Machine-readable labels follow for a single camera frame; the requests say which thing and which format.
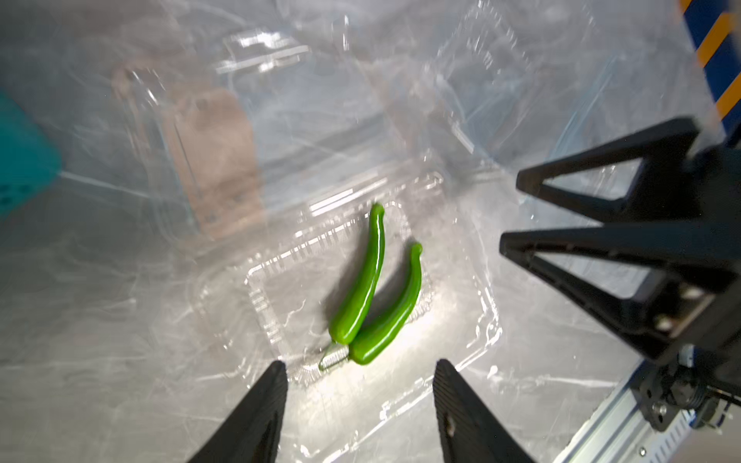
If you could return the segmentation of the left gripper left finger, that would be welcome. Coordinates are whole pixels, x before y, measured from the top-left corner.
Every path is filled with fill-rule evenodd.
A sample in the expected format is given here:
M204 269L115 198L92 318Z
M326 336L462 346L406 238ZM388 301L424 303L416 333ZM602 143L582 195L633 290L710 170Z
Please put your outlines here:
M274 462L289 382L286 364L272 362L218 430L191 457L197 462Z

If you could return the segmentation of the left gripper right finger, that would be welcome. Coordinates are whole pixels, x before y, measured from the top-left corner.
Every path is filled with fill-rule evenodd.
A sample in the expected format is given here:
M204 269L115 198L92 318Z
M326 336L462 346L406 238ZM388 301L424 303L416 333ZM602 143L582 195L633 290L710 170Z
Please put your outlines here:
M446 462L533 460L446 359L436 363L433 396Z

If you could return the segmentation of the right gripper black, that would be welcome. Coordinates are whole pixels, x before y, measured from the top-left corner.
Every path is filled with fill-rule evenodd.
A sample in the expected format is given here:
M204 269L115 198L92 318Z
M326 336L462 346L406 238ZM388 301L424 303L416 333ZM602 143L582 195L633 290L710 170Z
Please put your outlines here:
M679 117L517 174L516 188L602 227L509 231L501 255L643 357L683 345L712 386L740 393L740 152L690 155Z

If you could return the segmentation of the clear clamshell container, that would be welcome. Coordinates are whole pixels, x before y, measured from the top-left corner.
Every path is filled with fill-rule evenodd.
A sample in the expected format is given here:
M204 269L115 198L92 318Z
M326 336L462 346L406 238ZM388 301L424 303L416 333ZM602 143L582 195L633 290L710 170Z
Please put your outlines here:
M515 191L524 168L678 116L724 134L675 1L353 1L325 10L366 60L435 178L415 195L426 248L575 225Z
M475 237L412 233L435 167L367 64L256 29L131 61L113 88L191 307L245 381L286 364L280 461L359 460L428 403L438 359L501 338Z

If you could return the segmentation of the teal plastic basket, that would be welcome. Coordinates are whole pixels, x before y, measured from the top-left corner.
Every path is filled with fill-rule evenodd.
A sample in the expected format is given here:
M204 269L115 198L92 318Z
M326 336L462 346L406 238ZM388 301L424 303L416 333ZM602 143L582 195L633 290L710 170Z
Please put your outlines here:
M61 169L61 156L42 129L2 92L1 217L47 189Z

